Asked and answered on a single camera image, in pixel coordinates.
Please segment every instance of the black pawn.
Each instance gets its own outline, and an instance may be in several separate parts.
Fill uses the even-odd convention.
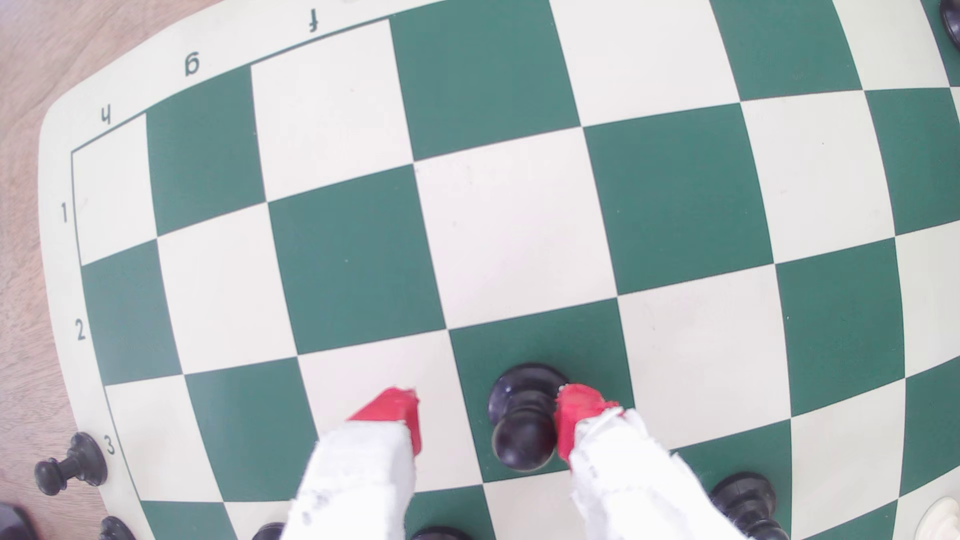
[[[34,526],[21,508],[0,503],[0,538],[3,540],[36,540]]]
[[[120,518],[107,516],[100,522],[100,540],[136,540]]]
[[[557,394],[568,380],[543,364],[521,364],[507,370],[493,385],[487,416],[493,429],[493,451],[515,471],[539,469],[557,447],[553,413]]]
[[[960,50],[960,0],[940,0],[940,18],[953,46]]]
[[[418,530],[411,540],[473,540],[468,534],[453,527],[429,527]]]
[[[100,485],[107,481],[107,462],[100,452],[100,446],[86,433],[76,433],[70,439],[70,450],[66,451],[63,461],[53,457],[40,461],[34,467],[34,479],[40,491],[47,495],[57,495],[66,489],[66,481],[81,479],[90,485]]]
[[[256,532],[253,540],[280,540],[283,534],[283,524],[280,522],[268,523]]]
[[[790,540],[773,519],[777,494],[770,480],[757,473],[737,473],[720,480],[710,499],[741,532],[755,540]]]

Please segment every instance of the green square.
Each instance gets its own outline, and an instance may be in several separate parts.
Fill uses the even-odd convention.
[[[710,4],[741,100],[860,88],[830,0]]]
[[[264,201],[248,66],[147,110],[147,146],[159,234]]]
[[[186,376],[224,501],[293,499],[317,430],[296,358]]]
[[[580,122],[548,0],[446,0],[391,30],[418,160]]]
[[[793,415],[902,379],[894,239],[777,265]]]
[[[453,330],[450,341],[484,482],[530,474],[500,463],[491,444],[487,400],[493,384],[508,369],[526,362],[548,364],[569,380],[596,388],[608,400],[634,406],[615,299]],[[563,469],[566,464],[554,453],[533,474]]]
[[[237,540],[223,503],[143,501],[140,505],[156,540]]]
[[[444,327],[413,167],[270,204],[301,354]]]
[[[807,540],[892,540],[894,521],[897,519],[897,502],[885,504],[880,508],[853,518],[820,534],[809,536]]]
[[[960,219],[960,121],[949,88],[867,92],[897,234]]]
[[[80,269],[87,329],[100,380],[117,384],[180,373],[156,240],[101,258]]]
[[[937,47],[940,49],[940,58],[944,60],[944,68],[947,69],[947,79],[951,86],[960,86],[960,51],[950,41],[947,36],[947,29],[944,28],[944,19],[940,16],[940,0],[921,0],[924,3],[926,20],[930,23],[930,29],[933,30],[933,37],[937,40]]]
[[[739,104],[585,132],[620,294],[773,262]]]
[[[793,466],[790,421],[784,420],[677,449],[709,493],[720,480],[736,473],[764,475],[777,493],[774,519],[790,532]]]
[[[960,466],[960,356],[906,380],[900,494]]]
[[[453,527],[473,540],[495,540],[482,485],[423,491],[407,506],[407,538],[428,527]]]

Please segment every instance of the chess piece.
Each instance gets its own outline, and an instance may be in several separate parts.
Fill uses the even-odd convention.
[[[493,451],[515,471],[542,467],[557,446],[553,413],[557,394],[568,380],[543,364],[521,364],[506,371],[493,385],[487,416],[493,429]]]
[[[280,522],[268,523],[256,532],[253,540],[280,540],[283,534],[283,524]]]
[[[418,530],[411,540],[472,540],[462,530],[453,527],[429,527]]]
[[[120,521],[120,518],[107,516],[100,522],[99,540],[136,540],[136,538],[133,538],[133,533]]]
[[[953,46],[960,50],[960,0],[940,0],[940,18]]]
[[[960,538],[960,504],[943,497],[931,506],[917,526],[914,540],[957,540]]]
[[[741,532],[755,540],[789,540],[771,516],[777,495],[770,481],[756,473],[737,473],[720,480],[710,499]]]
[[[34,480],[40,491],[47,495],[57,495],[66,489],[66,481],[81,479],[90,485],[100,485],[107,481],[107,462],[100,452],[100,446],[86,433],[76,433],[70,439],[70,450],[66,451],[63,461],[53,457],[40,461],[34,467]]]
[[[0,503],[0,538],[3,540],[36,540],[34,527],[27,513],[9,504]]]

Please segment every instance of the vinyl chess mat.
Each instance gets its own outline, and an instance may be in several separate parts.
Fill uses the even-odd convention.
[[[937,4],[229,0],[147,41],[41,137],[108,511],[249,539],[318,433],[400,385],[408,535],[580,540],[562,461],[492,453],[490,388],[536,361],[635,406],[707,490],[765,475],[791,538],[912,539],[960,497]]]

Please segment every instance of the table surface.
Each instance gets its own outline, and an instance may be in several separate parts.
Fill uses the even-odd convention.
[[[36,212],[43,116],[64,92],[215,0],[0,3],[0,502],[27,509],[43,540],[96,538],[106,516],[82,484],[55,498],[33,467],[61,458],[77,426],[47,308]]]

